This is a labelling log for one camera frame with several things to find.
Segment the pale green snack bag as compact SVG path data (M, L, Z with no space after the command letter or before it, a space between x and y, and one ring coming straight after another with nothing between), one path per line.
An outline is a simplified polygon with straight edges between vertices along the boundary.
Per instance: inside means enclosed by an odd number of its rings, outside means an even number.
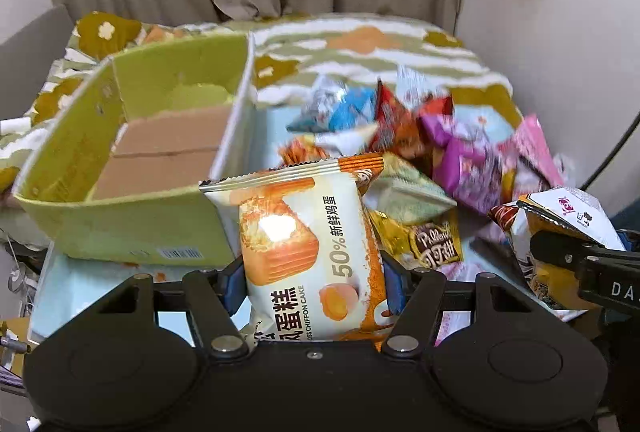
M442 187L395 153L383 155L384 170L370 182L362 201L401 224L431 221L457 206Z

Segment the floral striped duvet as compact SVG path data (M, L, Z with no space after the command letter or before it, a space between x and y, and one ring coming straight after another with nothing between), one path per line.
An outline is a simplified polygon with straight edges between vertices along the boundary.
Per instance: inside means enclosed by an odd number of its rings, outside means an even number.
M163 26L93 11L75 23L64 56L52 62L47 80L23 114L30 120L27 129L2 137L1 188L11 188L46 132L43 122L66 106L104 57L182 36L246 31L253 33L256 44L259 97L268 103L276 101L273 94L279 88L286 90L288 100L297 98L299 88L310 86L320 74L350 85L382 80L394 86L398 66L408 66L444 86L457 108L471 108L473 121L493 140L506 139L522 121L509 80L489 69L461 40L426 22L376 14L322 14Z

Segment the purple snack bag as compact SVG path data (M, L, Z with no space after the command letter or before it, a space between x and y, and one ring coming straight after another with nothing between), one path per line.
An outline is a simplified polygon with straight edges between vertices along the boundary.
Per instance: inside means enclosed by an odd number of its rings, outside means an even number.
M499 204L502 164L496 147L479 127L451 115L422 114L433 147L432 178L446 194L480 215Z

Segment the red potato stick bag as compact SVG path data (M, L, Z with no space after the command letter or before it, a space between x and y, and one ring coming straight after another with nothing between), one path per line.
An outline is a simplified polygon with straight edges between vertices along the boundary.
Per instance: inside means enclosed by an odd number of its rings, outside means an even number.
M416 109L404 106L382 80L376 88L374 121L378 123L369 149L373 152L392 152L411 161L422 158L430 151L425 142L422 115L450 115L454 102L450 96L435 97L428 94Z

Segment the chiffon cake snack pack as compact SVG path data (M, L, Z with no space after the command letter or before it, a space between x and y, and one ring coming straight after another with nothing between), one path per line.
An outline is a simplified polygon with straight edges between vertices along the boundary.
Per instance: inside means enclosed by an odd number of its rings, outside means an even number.
M362 202L378 153L330 158L201 185L239 227L259 341L382 340L393 327L378 243Z

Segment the potato sticks cream bag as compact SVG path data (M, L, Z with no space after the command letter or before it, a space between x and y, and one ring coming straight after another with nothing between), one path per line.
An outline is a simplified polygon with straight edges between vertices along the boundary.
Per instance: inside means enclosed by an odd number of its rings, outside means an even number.
M300 134L281 146L278 155L284 166L360 155L368 151L377 132L378 122L373 122L339 132Z

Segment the yellow brown pillow snack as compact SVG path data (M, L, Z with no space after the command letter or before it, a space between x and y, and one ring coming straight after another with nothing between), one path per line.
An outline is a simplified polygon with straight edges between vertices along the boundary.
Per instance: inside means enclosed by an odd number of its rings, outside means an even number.
M463 261L457 209L417 224L378 211L368 210L368 215L380 248L407 269L439 269Z

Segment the blue white snack bag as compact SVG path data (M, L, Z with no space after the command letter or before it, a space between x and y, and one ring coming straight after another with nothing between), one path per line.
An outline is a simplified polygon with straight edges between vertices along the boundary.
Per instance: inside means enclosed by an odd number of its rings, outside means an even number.
M310 99L286 129L291 133L341 132L374 121L376 90L349 86L320 75L311 87Z

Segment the grey headboard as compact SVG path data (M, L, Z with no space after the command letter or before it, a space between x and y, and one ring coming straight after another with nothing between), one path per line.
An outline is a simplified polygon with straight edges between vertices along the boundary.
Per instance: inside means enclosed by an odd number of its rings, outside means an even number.
M66 7L58 5L1 44L2 120L19 118L29 110L52 62L64 56L74 26Z

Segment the pink white snack bag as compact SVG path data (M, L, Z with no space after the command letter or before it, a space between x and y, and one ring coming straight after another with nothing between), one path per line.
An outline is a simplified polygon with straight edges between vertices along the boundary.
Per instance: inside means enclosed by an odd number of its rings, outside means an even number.
M453 262L442 265L438 269L439 273L446 276L448 281L471 282L475 281L475 277L484 273L477 264L470 262ZM438 329L435 345L438 346L443 340L454 334L455 332L470 326L472 313L463 311L463 309L444 309L442 311L442 319Z

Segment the white orange snack bag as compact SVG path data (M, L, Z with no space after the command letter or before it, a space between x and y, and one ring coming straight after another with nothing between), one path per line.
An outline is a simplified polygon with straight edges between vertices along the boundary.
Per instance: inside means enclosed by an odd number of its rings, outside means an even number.
M625 246L600 202L577 188L521 195L489 211L504 232L529 289L552 309L596 307L578 295L579 263L589 247Z

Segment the light blue daisy tablecloth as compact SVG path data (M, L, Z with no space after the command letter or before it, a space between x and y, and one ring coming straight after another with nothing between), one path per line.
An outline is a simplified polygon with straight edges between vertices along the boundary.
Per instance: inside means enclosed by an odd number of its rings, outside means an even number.
M254 172L277 163L277 147L291 138L286 126L298 114L297 106L276 106L256 112L247 170ZM488 224L488 219L461 209L458 221L463 263L446 266L446 276L451 280L471 281L481 271L489 271L532 297L534 293L526 285L520 267L512 257L499 254L496 248L478 236L478 232ZM36 343L43 341L101 296L135 274L148 274L156 281L179 281L190 271L186 266L129 266L95 259L71 259L57 248L51 247L40 275L28 338Z

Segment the green cardboard box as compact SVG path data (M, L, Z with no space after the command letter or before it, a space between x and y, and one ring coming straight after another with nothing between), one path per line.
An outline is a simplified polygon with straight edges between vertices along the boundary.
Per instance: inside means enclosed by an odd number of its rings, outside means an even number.
M203 187L244 171L255 44L185 37L106 58L56 114L14 197L74 259L219 267L239 252Z

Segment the white grey snack bag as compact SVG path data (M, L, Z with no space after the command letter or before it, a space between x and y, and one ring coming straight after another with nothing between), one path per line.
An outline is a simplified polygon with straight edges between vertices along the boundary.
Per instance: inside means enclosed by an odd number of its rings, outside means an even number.
M396 97L409 110L421 106L428 98L440 98L448 95L444 86L438 85L434 78L413 70L408 66L398 66Z

